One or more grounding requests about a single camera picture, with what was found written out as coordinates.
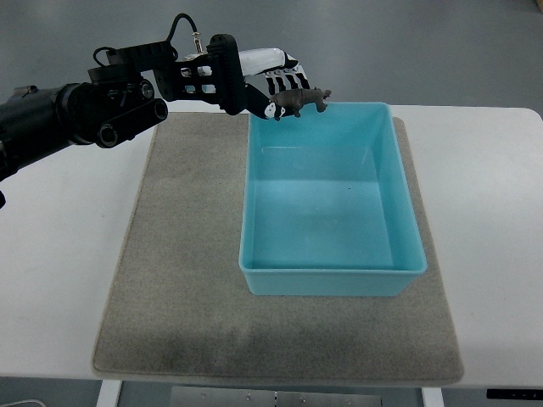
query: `gray carpet mat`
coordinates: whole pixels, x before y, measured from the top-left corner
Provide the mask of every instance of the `gray carpet mat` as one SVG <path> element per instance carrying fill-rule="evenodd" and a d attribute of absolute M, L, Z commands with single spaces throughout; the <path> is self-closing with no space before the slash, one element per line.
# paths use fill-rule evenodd
<path fill-rule="evenodd" d="M 406 128 L 428 270 L 394 298 L 258 297 L 238 266 L 248 117 L 157 127 L 94 349 L 103 378 L 214 386 L 442 386 L 463 367 Z"/>

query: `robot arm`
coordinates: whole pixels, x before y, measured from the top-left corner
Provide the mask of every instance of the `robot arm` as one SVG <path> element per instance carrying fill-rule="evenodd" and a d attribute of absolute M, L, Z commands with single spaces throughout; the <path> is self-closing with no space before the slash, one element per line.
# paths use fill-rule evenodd
<path fill-rule="evenodd" d="M 179 20 L 193 28 L 196 52 L 178 60 L 171 45 Z M 109 64 L 97 58 L 106 52 Z M 17 170 L 72 144 L 112 148 L 157 125 L 168 115 L 166 101 L 202 100 L 218 104 L 228 114 L 247 109 L 267 119 L 294 114 L 254 86 L 248 75 L 265 74 L 270 94 L 291 88 L 309 89 L 298 61 L 277 48 L 239 52 L 235 39 L 218 34 L 204 51 L 193 20 L 179 14 L 166 40 L 135 47 L 101 47 L 94 52 L 98 67 L 88 71 L 91 83 L 57 89 L 35 86 L 15 89 L 0 105 L 0 181 Z M 152 70 L 162 98 L 142 72 Z M 0 193 L 0 207 L 5 200 Z"/>

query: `white cable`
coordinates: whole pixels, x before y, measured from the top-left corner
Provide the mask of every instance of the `white cable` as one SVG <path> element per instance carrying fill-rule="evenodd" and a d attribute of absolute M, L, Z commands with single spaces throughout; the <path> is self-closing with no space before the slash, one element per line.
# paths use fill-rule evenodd
<path fill-rule="evenodd" d="M 15 401 L 14 403 L 0 404 L 0 407 L 11 407 L 12 405 L 29 404 L 29 403 L 38 404 L 40 407 L 47 407 L 47 406 L 46 406 L 44 403 L 42 403 L 40 400 L 21 400 L 21 401 Z"/>
<path fill-rule="evenodd" d="M 102 380 L 96 407 L 116 407 L 121 387 L 121 380 Z"/>
<path fill-rule="evenodd" d="M 424 407 L 445 407 L 443 393 L 439 387 L 423 387 Z"/>

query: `cable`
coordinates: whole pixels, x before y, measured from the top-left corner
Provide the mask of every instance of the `cable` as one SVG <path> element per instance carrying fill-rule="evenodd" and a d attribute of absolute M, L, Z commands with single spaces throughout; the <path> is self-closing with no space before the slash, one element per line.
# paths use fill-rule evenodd
<path fill-rule="evenodd" d="M 105 66 L 104 64 L 102 64 L 100 61 L 98 61 L 98 58 L 96 58 L 96 56 L 101 53 L 102 51 L 114 51 L 115 48 L 112 48 L 112 47 L 100 47 L 98 49 L 95 49 L 94 50 L 94 53 L 92 54 L 92 59 L 94 59 L 96 61 L 96 63 L 100 66 Z"/>
<path fill-rule="evenodd" d="M 193 19 L 191 19 L 190 15 L 180 13 L 176 16 L 176 18 L 173 20 L 173 23 L 171 24 L 170 34 L 168 34 L 168 37 L 166 38 L 168 42 L 171 41 L 171 38 L 173 38 L 173 35 L 176 33 L 177 23 L 180 19 L 185 19 L 186 21 L 188 21 L 193 29 L 193 32 L 198 32 L 198 29 L 196 28 L 196 25 L 194 24 L 194 21 Z"/>
<path fill-rule="evenodd" d="M 29 404 L 34 403 L 38 404 L 40 407 L 47 407 L 43 402 L 40 400 L 21 400 L 21 401 L 15 401 L 14 403 L 8 403 L 8 404 L 1 404 L 0 407 L 12 407 L 13 405 L 20 405 L 20 404 Z"/>

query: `toy rhino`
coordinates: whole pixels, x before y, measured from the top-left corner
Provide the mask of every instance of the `toy rhino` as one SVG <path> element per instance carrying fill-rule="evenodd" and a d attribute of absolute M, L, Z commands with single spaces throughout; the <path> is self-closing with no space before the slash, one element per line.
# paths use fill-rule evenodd
<path fill-rule="evenodd" d="M 330 96 L 331 93 L 332 92 L 328 89 L 324 92 L 317 88 L 290 89 L 276 93 L 270 100 L 282 108 L 291 108 L 294 111 L 294 116 L 300 117 L 299 110 L 308 103 L 314 103 L 316 105 L 316 111 L 319 113 L 326 110 L 324 99 Z"/>

